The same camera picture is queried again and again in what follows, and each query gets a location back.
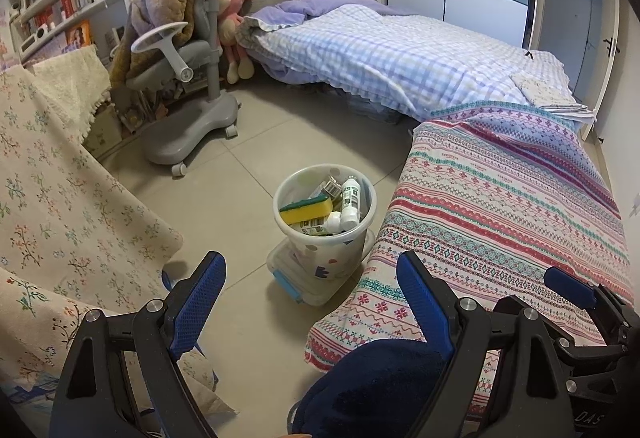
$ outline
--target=bucket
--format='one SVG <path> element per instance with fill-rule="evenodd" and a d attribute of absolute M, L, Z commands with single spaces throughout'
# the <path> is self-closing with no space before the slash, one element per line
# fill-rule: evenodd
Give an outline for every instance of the bucket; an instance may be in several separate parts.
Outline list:
<path fill-rule="evenodd" d="M 360 184 L 358 226 L 335 236 L 308 236 L 289 227 L 280 217 L 280 209 L 308 198 L 329 174 L 340 184 L 351 176 Z M 349 277 L 363 259 L 367 229 L 373 222 L 377 202 L 376 190 L 364 174 L 351 167 L 326 163 L 306 167 L 284 180 L 273 197 L 273 215 L 289 239 L 296 263 L 312 277 L 333 280 Z M 369 238 L 369 246 L 373 240 L 374 237 Z"/>

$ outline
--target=chair base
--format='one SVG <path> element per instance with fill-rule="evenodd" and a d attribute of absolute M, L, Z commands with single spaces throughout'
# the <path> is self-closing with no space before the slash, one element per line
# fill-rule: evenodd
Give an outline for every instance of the chair base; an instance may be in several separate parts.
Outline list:
<path fill-rule="evenodd" d="M 220 92 L 220 96 L 211 101 L 192 100 L 142 133 L 145 157 L 153 163 L 179 168 L 176 164 L 182 164 L 209 131 L 226 128 L 228 138 L 238 134 L 235 126 L 238 107 L 236 98 L 227 92 Z"/>

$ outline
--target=plaid blanket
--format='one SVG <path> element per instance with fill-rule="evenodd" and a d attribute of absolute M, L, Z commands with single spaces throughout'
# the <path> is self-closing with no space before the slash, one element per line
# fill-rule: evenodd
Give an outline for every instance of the plaid blanket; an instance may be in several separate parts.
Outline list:
<path fill-rule="evenodd" d="M 491 309 L 516 294 L 578 345 L 602 343 L 585 311 L 543 285 L 545 270 L 558 266 L 632 300 L 618 208 L 569 125 L 505 103 L 434 117 L 415 131 L 357 288 L 313 326 L 306 360 L 328 370 L 374 339 L 423 339 L 396 281 L 406 250 L 459 297 Z M 497 361 L 489 352 L 474 412 L 486 405 Z"/>
<path fill-rule="evenodd" d="M 395 15 L 372 0 L 367 6 L 341 0 L 329 10 L 316 1 L 290 1 L 285 14 L 260 10 L 244 19 L 238 42 L 278 80 L 327 82 L 420 121 L 477 100 L 528 104 L 511 80 L 515 74 L 575 102 L 551 53 L 529 55 L 437 19 Z"/>

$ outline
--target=metal pin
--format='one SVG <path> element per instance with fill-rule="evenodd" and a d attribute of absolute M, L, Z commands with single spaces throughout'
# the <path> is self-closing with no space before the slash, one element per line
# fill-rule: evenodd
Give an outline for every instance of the metal pin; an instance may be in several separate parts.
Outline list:
<path fill-rule="evenodd" d="M 478 308 L 478 303 L 471 299 L 471 297 L 463 297 L 460 299 L 460 307 L 467 312 L 472 312 Z"/>
<path fill-rule="evenodd" d="M 146 304 L 146 310 L 149 312 L 159 312 L 163 307 L 162 299 L 153 299 Z"/>
<path fill-rule="evenodd" d="M 84 316 L 84 319 L 89 321 L 90 323 L 97 321 L 99 318 L 100 318 L 100 310 L 98 310 L 97 308 L 94 308 L 93 310 L 89 310 Z"/>
<path fill-rule="evenodd" d="M 535 321 L 538 318 L 538 312 L 536 312 L 533 308 L 525 308 L 524 316 L 530 321 Z"/>

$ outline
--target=gray chair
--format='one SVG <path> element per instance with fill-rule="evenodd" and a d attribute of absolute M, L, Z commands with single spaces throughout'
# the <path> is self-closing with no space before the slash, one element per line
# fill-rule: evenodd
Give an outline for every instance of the gray chair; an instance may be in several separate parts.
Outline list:
<path fill-rule="evenodd" d="M 191 81 L 193 68 L 207 65 L 208 96 L 191 100 L 170 116 L 154 122 L 141 135 L 145 157 L 172 166 L 174 176 L 186 174 L 185 158 L 209 131 L 225 128 L 227 138 L 238 135 L 239 104 L 233 95 L 220 90 L 218 0 L 195 0 L 193 37 L 176 49 L 172 38 L 186 25 L 186 22 L 165 24 L 140 36 L 131 46 L 133 53 L 159 49 L 164 59 L 127 80 L 127 87 L 132 90 L 158 92 L 172 79 Z"/>

